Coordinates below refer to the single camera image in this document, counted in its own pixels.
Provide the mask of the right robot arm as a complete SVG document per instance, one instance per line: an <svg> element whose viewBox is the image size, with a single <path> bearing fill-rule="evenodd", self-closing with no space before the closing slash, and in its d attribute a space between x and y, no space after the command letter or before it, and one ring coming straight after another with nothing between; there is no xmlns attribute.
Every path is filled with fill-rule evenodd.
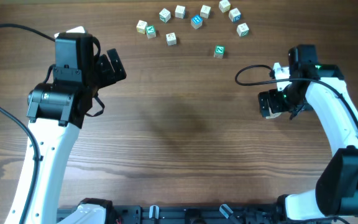
<svg viewBox="0 0 358 224"><path fill-rule="evenodd" d="M283 219L358 217L358 112L344 75L337 65L319 63L314 45L298 45L288 52L288 66L276 63L270 76L277 87L259 93L261 115L315 111L333 156L313 190L282 198Z"/></svg>

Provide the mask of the wooden block yellow K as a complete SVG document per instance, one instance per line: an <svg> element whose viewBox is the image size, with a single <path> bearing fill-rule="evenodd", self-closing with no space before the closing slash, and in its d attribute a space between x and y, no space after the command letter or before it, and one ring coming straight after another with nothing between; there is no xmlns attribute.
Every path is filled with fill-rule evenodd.
<svg viewBox="0 0 358 224"><path fill-rule="evenodd" d="M268 115L265 117L266 119L274 119L279 117L282 112L274 113L271 108L268 108Z"/></svg>

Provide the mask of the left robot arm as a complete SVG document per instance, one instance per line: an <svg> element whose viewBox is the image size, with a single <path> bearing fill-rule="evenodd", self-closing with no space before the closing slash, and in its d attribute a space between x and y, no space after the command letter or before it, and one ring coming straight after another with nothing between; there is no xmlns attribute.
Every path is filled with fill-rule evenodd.
<svg viewBox="0 0 358 224"><path fill-rule="evenodd" d="M86 32L55 36L53 82L39 83L27 99L28 141L6 223L55 223L68 157L98 90L126 78L116 49L101 54Z"/></svg>

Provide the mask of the wooden block blue H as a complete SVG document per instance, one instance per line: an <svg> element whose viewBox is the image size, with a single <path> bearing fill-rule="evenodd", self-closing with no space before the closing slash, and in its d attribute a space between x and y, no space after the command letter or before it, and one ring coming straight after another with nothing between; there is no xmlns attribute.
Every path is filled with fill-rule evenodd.
<svg viewBox="0 0 358 224"><path fill-rule="evenodd" d="M191 18L191 26L194 29L199 29L203 25L203 19L200 15L195 15Z"/></svg>

